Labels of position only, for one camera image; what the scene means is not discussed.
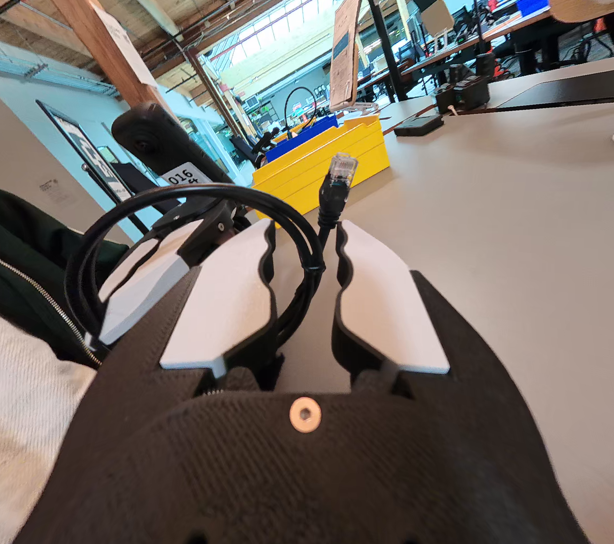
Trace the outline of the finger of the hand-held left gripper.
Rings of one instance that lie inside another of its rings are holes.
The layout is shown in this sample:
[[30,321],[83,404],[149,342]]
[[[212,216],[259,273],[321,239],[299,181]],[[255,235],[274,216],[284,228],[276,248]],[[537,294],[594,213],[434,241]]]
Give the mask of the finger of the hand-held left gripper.
[[129,276],[137,270],[147,259],[153,255],[159,248],[160,241],[157,239],[149,239],[138,244],[117,267],[111,272],[109,277],[104,281],[98,292],[100,302],[105,302],[113,294],[113,292],[121,286],[121,284],[129,279]]
[[152,257],[106,302],[98,340],[112,345],[139,322],[189,271],[180,256]]

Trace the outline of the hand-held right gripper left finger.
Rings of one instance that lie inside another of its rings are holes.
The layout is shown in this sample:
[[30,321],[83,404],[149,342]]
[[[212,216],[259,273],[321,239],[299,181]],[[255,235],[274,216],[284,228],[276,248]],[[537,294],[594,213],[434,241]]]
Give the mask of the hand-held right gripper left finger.
[[278,311],[270,286],[275,224],[261,219],[204,260],[160,358],[164,370],[235,367],[258,372],[277,352]]

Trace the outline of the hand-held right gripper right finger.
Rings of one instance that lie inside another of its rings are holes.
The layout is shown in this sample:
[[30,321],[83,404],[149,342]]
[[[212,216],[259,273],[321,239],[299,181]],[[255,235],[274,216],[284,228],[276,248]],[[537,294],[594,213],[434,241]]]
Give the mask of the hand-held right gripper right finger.
[[403,259],[355,223],[336,228],[340,290],[332,352],[357,382],[365,371],[447,375],[450,364]]

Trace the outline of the yellow plastic bin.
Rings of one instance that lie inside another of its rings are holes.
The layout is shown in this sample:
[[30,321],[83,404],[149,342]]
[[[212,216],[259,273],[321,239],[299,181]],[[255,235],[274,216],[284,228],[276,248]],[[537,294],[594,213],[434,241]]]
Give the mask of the yellow plastic bin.
[[317,209],[332,159],[357,161],[351,186],[390,167],[379,115],[345,120],[257,169],[252,187],[280,198],[302,215]]

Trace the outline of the grey desk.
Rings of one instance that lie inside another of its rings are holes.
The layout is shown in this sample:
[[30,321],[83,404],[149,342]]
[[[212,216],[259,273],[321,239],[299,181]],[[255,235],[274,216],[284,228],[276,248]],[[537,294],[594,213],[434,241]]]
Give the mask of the grey desk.
[[422,272],[515,380],[593,543],[613,543],[613,104],[385,137],[342,217]]

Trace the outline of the large framed poster sign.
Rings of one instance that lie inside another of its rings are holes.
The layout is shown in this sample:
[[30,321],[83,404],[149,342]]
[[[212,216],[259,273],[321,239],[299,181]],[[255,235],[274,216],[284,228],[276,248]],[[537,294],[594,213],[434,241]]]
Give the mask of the large framed poster sign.
[[41,100],[37,105],[81,159],[82,170],[115,204],[132,196],[125,182],[91,142],[81,125]]

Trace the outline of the white paper notice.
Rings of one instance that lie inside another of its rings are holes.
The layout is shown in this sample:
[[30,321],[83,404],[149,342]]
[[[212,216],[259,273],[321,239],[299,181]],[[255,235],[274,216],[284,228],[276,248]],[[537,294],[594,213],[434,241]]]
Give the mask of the white paper notice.
[[126,60],[127,64],[130,66],[135,76],[139,80],[140,83],[144,85],[148,85],[151,87],[157,87],[157,83],[153,78],[151,72],[147,68],[145,62],[142,57],[139,55],[137,50],[135,49],[133,43],[131,42],[127,32],[121,26],[119,21],[115,19],[112,15],[107,13],[102,8],[96,6],[93,2],[90,2],[91,7],[96,12],[98,18],[101,20],[103,25],[105,26],[107,32],[109,33],[111,39],[121,52],[122,56]]

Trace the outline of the dark green zip jacket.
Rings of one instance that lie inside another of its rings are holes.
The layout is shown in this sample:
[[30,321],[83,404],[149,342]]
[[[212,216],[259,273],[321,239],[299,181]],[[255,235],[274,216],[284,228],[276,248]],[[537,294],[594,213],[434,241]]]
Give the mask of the dark green zip jacket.
[[65,297],[65,273],[82,234],[1,190],[1,318],[42,340],[60,360],[97,370],[100,359]]

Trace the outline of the flat black device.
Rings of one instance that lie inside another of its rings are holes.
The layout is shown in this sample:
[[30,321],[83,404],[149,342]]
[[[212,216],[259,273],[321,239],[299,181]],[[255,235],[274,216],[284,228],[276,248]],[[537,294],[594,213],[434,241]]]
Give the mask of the flat black device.
[[444,125],[443,117],[416,116],[403,121],[394,128],[397,137],[424,137]]

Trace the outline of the brown board on white stand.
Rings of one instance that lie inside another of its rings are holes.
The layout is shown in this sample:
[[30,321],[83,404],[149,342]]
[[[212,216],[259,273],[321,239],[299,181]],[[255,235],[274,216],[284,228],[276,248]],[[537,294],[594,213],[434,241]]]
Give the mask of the brown board on white stand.
[[357,100],[359,59],[356,35],[361,2],[344,0],[335,10],[329,95],[332,113],[348,110],[373,115],[380,110],[377,103]]

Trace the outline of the black charger box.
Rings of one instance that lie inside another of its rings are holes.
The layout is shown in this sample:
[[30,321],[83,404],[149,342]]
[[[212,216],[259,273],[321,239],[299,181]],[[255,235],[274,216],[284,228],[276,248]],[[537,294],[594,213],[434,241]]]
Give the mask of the black charger box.
[[487,105],[490,101],[489,79],[480,75],[469,76],[457,82],[453,92],[455,109],[472,111]]
[[454,113],[457,106],[456,85],[445,83],[434,90],[435,104],[439,114]]

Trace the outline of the black steel pole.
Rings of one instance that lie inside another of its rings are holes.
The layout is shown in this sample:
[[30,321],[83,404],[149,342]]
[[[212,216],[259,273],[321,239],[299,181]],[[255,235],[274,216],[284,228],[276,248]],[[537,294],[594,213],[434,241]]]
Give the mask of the black steel pole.
[[391,103],[405,101],[408,99],[408,97],[405,92],[405,86],[401,78],[400,71],[395,61],[386,23],[380,9],[379,0],[368,0],[368,4],[372,13],[375,29],[381,41],[383,55],[388,68],[388,80],[392,88],[392,92],[388,94],[389,100]]

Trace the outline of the wall-mounted metal rails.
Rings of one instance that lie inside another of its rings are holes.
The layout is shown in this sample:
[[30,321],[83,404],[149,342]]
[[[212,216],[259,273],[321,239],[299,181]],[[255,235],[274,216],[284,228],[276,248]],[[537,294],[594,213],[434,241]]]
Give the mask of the wall-mounted metal rails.
[[55,70],[47,63],[35,64],[16,57],[1,55],[1,74],[94,92],[108,97],[120,96],[120,93],[111,84],[87,76]]

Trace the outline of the wooden support post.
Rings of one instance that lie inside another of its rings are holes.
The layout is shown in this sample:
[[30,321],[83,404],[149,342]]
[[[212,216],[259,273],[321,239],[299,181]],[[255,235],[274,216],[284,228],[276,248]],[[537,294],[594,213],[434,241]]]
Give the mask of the wooden support post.
[[96,6],[102,8],[98,0],[51,1],[65,17],[77,37],[129,106],[133,107],[144,102],[155,102],[172,113],[172,110],[165,103],[165,99],[161,96],[159,88],[140,83],[127,64],[90,5],[90,2],[93,2]]

